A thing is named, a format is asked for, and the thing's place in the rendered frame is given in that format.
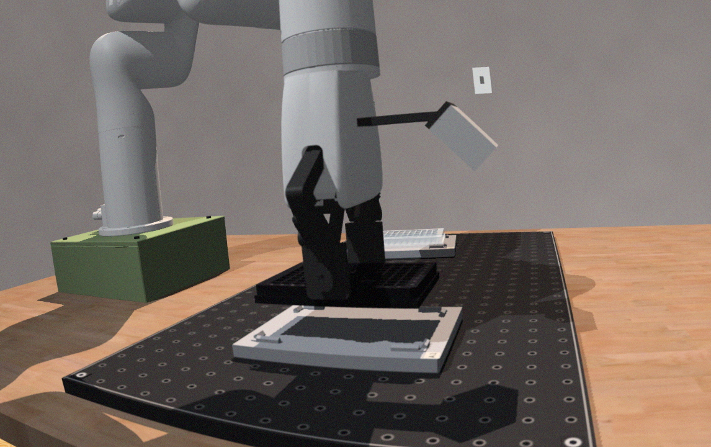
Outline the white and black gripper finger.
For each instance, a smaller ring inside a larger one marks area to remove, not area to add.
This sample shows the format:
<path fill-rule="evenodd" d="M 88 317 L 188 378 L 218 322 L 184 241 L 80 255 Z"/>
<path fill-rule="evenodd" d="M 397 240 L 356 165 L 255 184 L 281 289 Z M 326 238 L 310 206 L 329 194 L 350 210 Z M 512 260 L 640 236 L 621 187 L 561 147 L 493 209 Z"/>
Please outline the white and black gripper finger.
<path fill-rule="evenodd" d="M 346 300 L 352 291 L 347 243 L 340 243 L 345 209 L 334 199 L 316 200 L 313 193 L 323 170 L 323 150 L 319 145 L 309 145 L 287 184 L 285 196 L 302 246 L 308 298 Z M 330 214 L 329 222 L 323 214 Z"/>
<path fill-rule="evenodd" d="M 386 263 L 383 221 L 376 222 L 383 218 L 379 194 L 345 209 L 348 263 Z"/>

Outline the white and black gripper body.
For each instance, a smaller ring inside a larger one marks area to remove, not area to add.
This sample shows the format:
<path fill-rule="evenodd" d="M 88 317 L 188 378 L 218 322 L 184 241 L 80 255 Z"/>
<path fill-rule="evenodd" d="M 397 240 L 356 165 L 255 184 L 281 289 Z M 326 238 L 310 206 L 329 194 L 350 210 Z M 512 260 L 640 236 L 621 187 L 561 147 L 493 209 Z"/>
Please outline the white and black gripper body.
<path fill-rule="evenodd" d="M 363 63 L 285 74 L 281 121 L 284 197 L 309 145 L 323 150 L 324 170 L 313 193 L 316 200 L 334 199 L 347 209 L 372 200 L 383 189 L 378 126 L 357 126 L 358 118 L 377 116 L 370 80 L 379 75 L 379 67 Z M 288 206 L 286 197 L 285 203 Z"/>

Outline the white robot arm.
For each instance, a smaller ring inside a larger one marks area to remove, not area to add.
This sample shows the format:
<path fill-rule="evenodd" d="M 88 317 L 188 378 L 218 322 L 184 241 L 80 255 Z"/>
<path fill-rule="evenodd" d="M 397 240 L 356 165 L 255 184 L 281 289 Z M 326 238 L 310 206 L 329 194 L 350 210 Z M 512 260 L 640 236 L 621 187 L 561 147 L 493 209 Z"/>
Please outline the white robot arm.
<path fill-rule="evenodd" d="M 90 49 L 105 198 L 92 217 L 102 220 L 101 237 L 173 225 L 163 216 L 154 112 L 140 89 L 188 79 L 199 23 L 280 29 L 284 76 L 343 63 L 379 67 L 373 0 L 106 0 L 106 9 L 117 22 L 164 24 L 164 32 L 108 33 Z M 498 146 L 447 101 L 435 112 L 358 118 L 357 126 L 412 122 L 427 122 L 474 172 Z"/>

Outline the black perforated breadboard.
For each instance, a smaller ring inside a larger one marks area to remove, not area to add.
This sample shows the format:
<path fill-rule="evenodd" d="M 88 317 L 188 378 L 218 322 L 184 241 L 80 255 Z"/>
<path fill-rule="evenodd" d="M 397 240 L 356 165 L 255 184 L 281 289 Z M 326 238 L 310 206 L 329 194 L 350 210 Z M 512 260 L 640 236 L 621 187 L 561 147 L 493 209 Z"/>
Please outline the black perforated breadboard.
<path fill-rule="evenodd" d="M 439 373 L 235 358 L 292 305 L 256 284 L 61 378 L 65 393 L 253 447 L 597 447 L 552 231 L 457 235 L 420 307 L 462 307 Z"/>

